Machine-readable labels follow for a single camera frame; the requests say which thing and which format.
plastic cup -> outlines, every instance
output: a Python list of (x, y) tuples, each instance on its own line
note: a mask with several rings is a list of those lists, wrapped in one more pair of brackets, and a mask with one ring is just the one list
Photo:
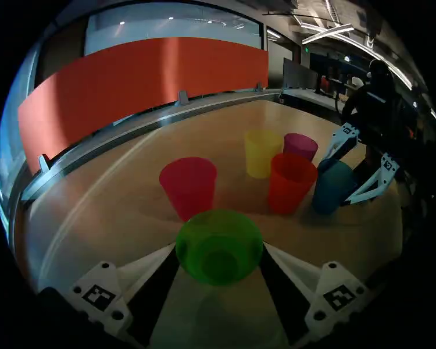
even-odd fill
[(312, 207), (321, 215), (330, 215), (357, 186), (352, 169), (336, 159), (325, 159), (318, 166), (318, 180)]
[(271, 160), (268, 203), (275, 213), (293, 213), (317, 179), (311, 161), (293, 153), (278, 154)]
[(228, 210), (202, 212), (176, 238), (176, 255), (194, 279), (225, 286), (248, 276), (259, 264), (263, 239), (246, 216)]
[(318, 143), (310, 137), (299, 133), (288, 133), (284, 136), (284, 153), (294, 153), (313, 160), (318, 150)]
[(213, 207), (216, 168), (207, 159), (182, 158), (160, 173), (160, 184), (183, 221)]
[(271, 159), (283, 150), (283, 138), (269, 130), (245, 133), (245, 164), (247, 173), (254, 178), (268, 178)]

magenta cup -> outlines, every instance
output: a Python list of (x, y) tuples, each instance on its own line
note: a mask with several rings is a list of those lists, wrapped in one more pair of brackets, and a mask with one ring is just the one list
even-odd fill
[(210, 160), (195, 157), (175, 160), (163, 168), (159, 179), (184, 222), (213, 208), (216, 167)]
[(283, 153), (293, 153), (312, 161), (318, 150), (318, 144), (310, 137), (299, 133), (288, 133), (284, 136)]

glass window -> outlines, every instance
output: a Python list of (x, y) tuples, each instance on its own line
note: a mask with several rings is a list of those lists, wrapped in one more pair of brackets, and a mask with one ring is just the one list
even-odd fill
[(0, 210), (5, 217), (7, 216), (5, 213), (8, 212), (11, 189), (26, 161), (19, 134), (18, 107), (34, 87), (35, 66), (39, 50), (39, 45), (33, 47), (21, 64), (6, 98), (0, 122)]
[(239, 15), (188, 3), (138, 3), (91, 16), (85, 54), (166, 37), (211, 38), (262, 48), (260, 25)]

table surface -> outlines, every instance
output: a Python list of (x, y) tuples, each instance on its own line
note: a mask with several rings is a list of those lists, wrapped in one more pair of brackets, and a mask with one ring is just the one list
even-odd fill
[[(71, 172), (27, 210), (20, 248), (27, 255), (30, 283), (39, 290), (53, 286), (66, 291), (101, 260), (122, 266), (174, 241), (182, 222), (158, 176), (169, 162), (186, 156), (208, 158), (217, 167), (215, 208), (244, 213), (268, 243), (299, 259), (317, 266), (336, 260), (364, 280), (401, 253), (395, 182), (373, 202), (345, 206), (331, 216), (312, 211), (312, 188), (293, 215), (280, 216), (267, 206), (268, 179), (251, 178), (245, 171), (247, 130), (303, 133), (318, 142), (313, 159), (317, 165), (337, 128), (294, 108), (253, 101), (170, 124), (102, 154)], [(364, 151), (359, 144), (343, 161), (355, 167)], [(210, 316), (215, 316), (213, 326), (206, 321)], [(241, 347), (284, 343), (258, 270), (235, 286), (212, 287), (199, 284), (180, 268), (152, 347), (169, 341), (184, 347), (201, 345), (210, 338), (217, 343), (242, 340)]]

orange panel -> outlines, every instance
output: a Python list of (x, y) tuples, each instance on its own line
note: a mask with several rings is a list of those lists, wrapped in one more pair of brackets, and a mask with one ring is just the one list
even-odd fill
[(233, 42), (160, 38), (110, 47), (65, 66), (20, 105), (32, 173), (92, 132), (125, 116), (189, 97), (268, 84), (268, 53)]

